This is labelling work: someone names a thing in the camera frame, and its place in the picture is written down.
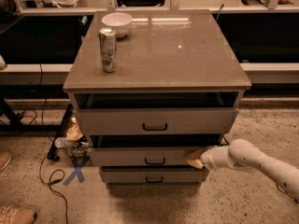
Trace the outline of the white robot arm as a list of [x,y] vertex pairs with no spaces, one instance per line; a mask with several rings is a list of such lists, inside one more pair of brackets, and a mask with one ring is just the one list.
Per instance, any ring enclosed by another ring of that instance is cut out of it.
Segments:
[[247,140],[235,139],[227,146],[201,148],[189,154],[186,162],[197,169],[257,170],[271,179],[278,190],[299,202],[299,169],[266,155]]

